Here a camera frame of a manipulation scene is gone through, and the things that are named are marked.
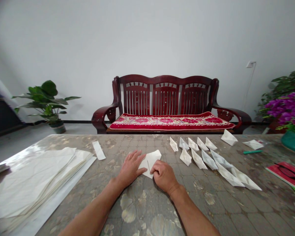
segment patterned tabletop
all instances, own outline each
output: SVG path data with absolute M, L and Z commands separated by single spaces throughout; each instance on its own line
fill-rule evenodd
M 171 135 L 177 143 L 180 137 L 194 141 L 200 137 L 205 141 L 206 136 L 218 147 L 218 154 L 247 174 L 263 191 L 233 187 L 217 171 L 201 170 L 194 163 L 186 166 L 179 159 L 181 149 L 174 152 L 170 147 L 169 135 L 50 135 L 44 138 L 30 149 L 72 147 L 94 153 L 92 142 L 99 141 L 106 159 L 91 165 L 37 235 L 57 235 L 64 229 L 119 173 L 126 155 L 135 149 L 144 153 L 158 149 L 161 160 L 173 167 L 178 182 L 185 186 L 190 198 L 222 235 L 295 235 L 295 192 L 265 170 L 273 162 L 295 165 L 295 154 L 281 145 L 281 135 L 235 135 L 239 142 L 234 146 L 222 141 L 221 135 Z M 242 142 L 252 139 L 261 139 L 266 146 L 261 153 L 244 155 L 243 151 L 252 149 Z M 121 207 L 122 196 L 130 198 L 132 204 Z M 184 234 L 169 197 L 143 175 L 117 199 L 101 232 L 101 235 Z

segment green marker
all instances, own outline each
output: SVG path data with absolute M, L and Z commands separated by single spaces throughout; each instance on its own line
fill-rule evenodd
M 244 154 L 251 154 L 251 153 L 258 153 L 263 152 L 262 150 L 255 150 L 255 151 L 244 151 Z

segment green flower pot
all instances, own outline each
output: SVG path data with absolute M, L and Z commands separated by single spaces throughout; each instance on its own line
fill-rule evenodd
M 65 125 L 63 123 L 63 121 L 57 123 L 57 124 L 54 124 L 54 125 L 50 125 L 49 126 L 53 129 L 53 131 L 56 133 L 56 134 L 61 134 L 61 133 L 64 133 L 66 131 L 66 128 L 65 128 Z
M 294 132 L 288 130 L 283 135 L 281 142 L 284 147 L 295 152 L 295 133 Z

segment red seat cushion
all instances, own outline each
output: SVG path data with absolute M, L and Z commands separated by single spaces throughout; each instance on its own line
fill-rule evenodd
M 130 115 L 122 114 L 109 128 L 111 130 L 217 130 L 231 129 L 233 123 L 207 111 L 199 115 Z

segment forearm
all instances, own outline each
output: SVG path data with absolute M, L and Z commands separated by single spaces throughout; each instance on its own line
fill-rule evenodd
M 104 190 L 59 235 L 99 235 L 111 207 L 122 191 L 123 187 L 118 180 L 111 179 Z
M 170 194 L 170 198 L 175 204 L 188 236 L 220 236 L 218 230 L 197 208 L 182 185 Z

